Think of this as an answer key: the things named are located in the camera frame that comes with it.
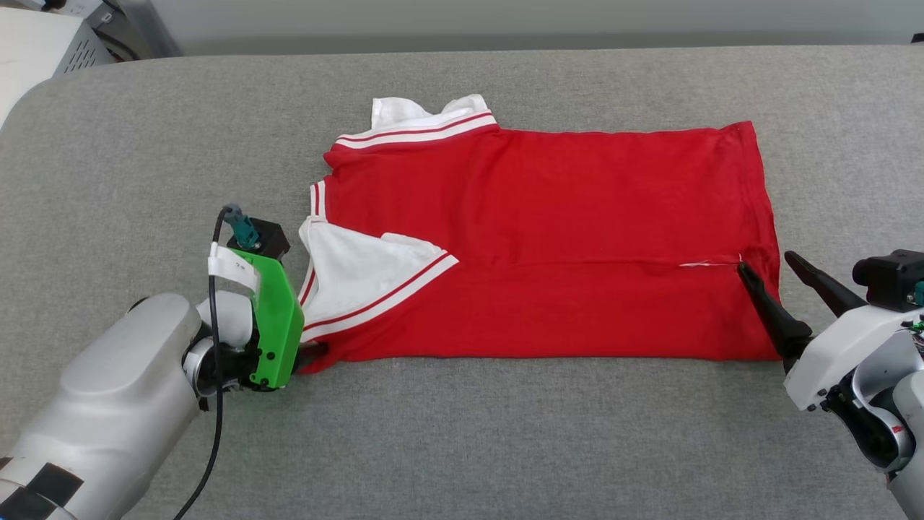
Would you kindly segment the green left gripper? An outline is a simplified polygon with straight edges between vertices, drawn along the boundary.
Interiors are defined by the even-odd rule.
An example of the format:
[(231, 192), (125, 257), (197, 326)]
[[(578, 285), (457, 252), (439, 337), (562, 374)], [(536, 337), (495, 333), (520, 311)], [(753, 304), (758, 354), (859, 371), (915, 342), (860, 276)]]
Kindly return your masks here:
[(328, 345), (308, 342), (300, 345), (305, 325), (300, 299), (289, 283), (283, 264), (267, 256), (233, 250), (260, 275), (260, 290), (251, 295), (260, 355), (240, 385), (252, 391), (284, 388), (297, 374), (317, 374), (328, 366)]

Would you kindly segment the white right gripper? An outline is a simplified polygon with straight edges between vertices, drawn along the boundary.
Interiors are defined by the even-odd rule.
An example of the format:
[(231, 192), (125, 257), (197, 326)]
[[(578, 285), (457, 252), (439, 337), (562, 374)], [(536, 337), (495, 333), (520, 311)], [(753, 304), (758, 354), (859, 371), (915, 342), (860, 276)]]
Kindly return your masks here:
[(868, 305), (857, 293), (809, 263), (795, 251), (783, 259), (795, 276), (815, 290), (838, 317), (813, 339), (811, 327), (788, 313), (768, 292), (762, 277), (746, 262), (737, 273), (758, 313), (760, 322), (783, 362), (795, 362), (783, 381), (788, 397), (799, 411), (821, 404), (822, 389), (841, 382), (880, 346), (901, 332), (901, 323), (914, 320), (914, 313), (899, 313)]

